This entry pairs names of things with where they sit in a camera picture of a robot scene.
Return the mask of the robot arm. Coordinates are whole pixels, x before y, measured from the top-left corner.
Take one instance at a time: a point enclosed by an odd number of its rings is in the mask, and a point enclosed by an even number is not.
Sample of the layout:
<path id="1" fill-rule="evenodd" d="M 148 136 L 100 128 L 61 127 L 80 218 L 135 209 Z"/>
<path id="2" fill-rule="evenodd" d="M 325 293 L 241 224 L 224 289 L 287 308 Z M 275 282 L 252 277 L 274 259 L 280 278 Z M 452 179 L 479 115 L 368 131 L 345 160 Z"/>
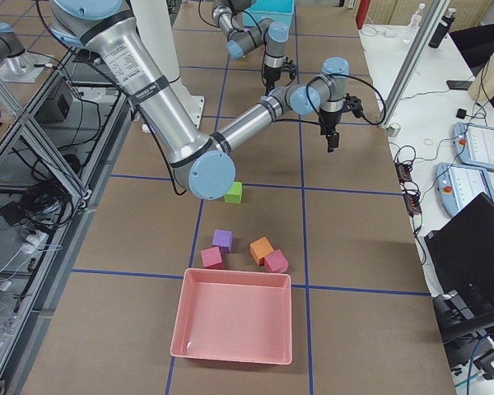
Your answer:
<path id="1" fill-rule="evenodd" d="M 263 49 L 261 81 L 265 92 L 275 88 L 283 73 L 296 79 L 297 65 L 287 55 L 293 1 L 214 1 L 212 20 L 226 36 L 229 56 L 240 60 Z"/>
<path id="2" fill-rule="evenodd" d="M 125 1 L 52 1 L 52 32 L 61 43 L 71 40 L 98 53 L 118 86 L 160 146 L 174 181 L 204 200 L 224 197 L 235 182 L 232 150 L 293 111 L 314 111 L 336 126 L 346 103 L 349 63 L 324 61 L 321 74 L 306 84 L 274 88 L 225 128 L 199 132 L 137 32 L 137 19 Z"/>

